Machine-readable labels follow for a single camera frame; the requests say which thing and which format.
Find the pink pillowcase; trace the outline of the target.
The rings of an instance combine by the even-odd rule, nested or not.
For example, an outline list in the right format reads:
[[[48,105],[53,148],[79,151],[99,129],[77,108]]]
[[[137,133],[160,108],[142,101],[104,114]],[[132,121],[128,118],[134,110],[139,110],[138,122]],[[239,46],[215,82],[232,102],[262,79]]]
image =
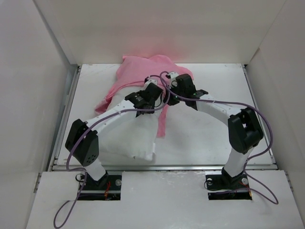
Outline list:
[[[169,57],[164,55],[155,55],[150,58],[123,56],[123,62],[116,71],[116,82],[112,85],[104,99],[95,106],[95,113],[102,114],[107,110],[107,108],[110,108],[111,102],[114,102],[114,96],[119,95],[118,92],[120,92],[122,89],[133,86],[143,87],[144,79],[146,77],[151,75],[160,75],[160,73],[163,71],[169,73],[177,72],[179,74],[188,74],[193,79],[193,73],[189,69],[174,64]],[[153,134],[155,137],[165,137],[168,108],[168,105],[165,106],[165,108],[162,109],[161,114],[157,115],[157,119],[152,121],[152,124],[149,125],[152,127],[157,127],[156,134]],[[124,123],[126,124],[125,126],[136,127],[137,124],[133,123],[140,121],[136,119]]]

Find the white pillow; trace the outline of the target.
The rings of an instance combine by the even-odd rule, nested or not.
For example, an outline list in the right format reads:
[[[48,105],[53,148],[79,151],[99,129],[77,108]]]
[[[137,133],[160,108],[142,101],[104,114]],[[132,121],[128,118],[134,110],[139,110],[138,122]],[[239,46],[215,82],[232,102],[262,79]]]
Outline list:
[[[167,108],[140,115],[105,135],[99,135],[99,159],[104,164],[152,162],[155,140],[165,135]]]

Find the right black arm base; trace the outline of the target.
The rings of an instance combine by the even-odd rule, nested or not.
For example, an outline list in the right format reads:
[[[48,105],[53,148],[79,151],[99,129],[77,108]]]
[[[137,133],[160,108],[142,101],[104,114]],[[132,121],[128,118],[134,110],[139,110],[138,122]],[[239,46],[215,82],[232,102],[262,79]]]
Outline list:
[[[207,174],[205,178],[207,189],[210,191],[236,190],[249,187],[245,174],[236,177],[226,177],[222,174]]]

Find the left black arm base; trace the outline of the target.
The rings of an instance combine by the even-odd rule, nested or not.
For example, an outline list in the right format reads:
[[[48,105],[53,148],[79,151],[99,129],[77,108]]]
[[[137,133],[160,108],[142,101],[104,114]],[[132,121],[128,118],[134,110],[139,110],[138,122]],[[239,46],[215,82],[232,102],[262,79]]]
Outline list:
[[[122,175],[106,174],[101,181],[95,181],[87,176],[84,191],[105,191],[109,187],[109,191],[120,191],[122,186]]]

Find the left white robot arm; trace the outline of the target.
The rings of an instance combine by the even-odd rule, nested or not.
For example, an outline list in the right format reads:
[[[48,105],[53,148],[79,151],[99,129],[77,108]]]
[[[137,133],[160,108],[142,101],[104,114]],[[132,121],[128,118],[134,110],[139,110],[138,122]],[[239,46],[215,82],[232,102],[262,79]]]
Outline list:
[[[148,83],[144,90],[132,92],[114,108],[93,119],[75,120],[70,128],[65,148],[69,151],[66,169],[69,170],[71,157],[80,164],[80,170],[90,177],[90,183],[96,189],[106,186],[108,172],[102,166],[99,156],[99,137],[109,133],[124,122],[138,116],[153,114],[155,102],[162,96],[163,90],[154,83]]]

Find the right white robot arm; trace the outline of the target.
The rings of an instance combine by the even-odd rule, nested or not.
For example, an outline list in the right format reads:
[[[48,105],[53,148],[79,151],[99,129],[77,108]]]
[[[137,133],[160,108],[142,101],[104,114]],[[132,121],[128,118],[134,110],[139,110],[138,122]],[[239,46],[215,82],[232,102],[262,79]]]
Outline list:
[[[244,165],[250,153],[264,137],[256,116],[257,110],[248,104],[216,100],[207,91],[197,90],[188,74],[170,72],[166,77],[170,80],[166,92],[168,105],[184,101],[188,107],[206,113],[227,126],[232,149],[221,174],[210,178],[212,183],[208,188],[235,189],[242,180]]]

